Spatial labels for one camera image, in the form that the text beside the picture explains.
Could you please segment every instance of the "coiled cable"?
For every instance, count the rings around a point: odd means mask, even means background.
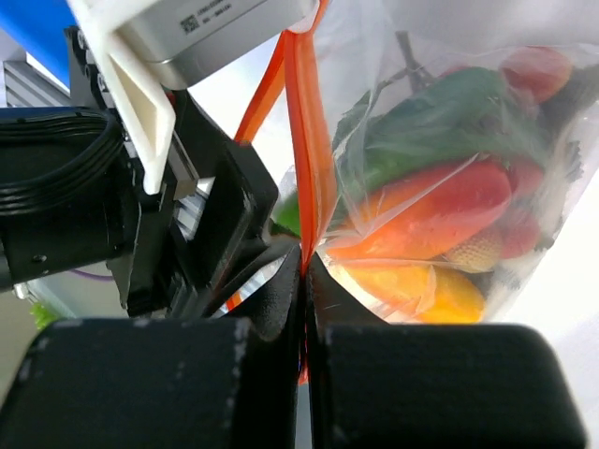
[[[0,182],[0,217],[24,215],[66,203],[99,179],[124,145],[123,130],[110,112],[53,111],[30,118],[0,119],[0,151],[7,145],[86,146],[66,164],[24,181]]]

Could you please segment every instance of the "clear plastic bag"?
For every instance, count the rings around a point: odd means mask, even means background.
[[[285,54],[297,58],[285,59],[285,85],[298,189],[275,221],[391,322],[492,316],[597,168],[599,7],[322,10],[313,31],[289,33],[300,40]]]

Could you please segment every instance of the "ziplock bag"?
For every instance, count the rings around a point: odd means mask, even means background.
[[[275,221],[389,322],[492,317],[597,168],[599,5],[337,0],[319,16],[282,36],[298,188]]]

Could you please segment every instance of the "blue surface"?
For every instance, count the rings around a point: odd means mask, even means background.
[[[75,24],[66,0],[0,0],[0,28],[67,86],[63,31]]]

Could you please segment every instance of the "qr code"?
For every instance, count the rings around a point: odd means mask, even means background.
[[[181,21],[181,28],[188,35],[199,28],[199,22],[196,16],[189,16],[187,19]]]

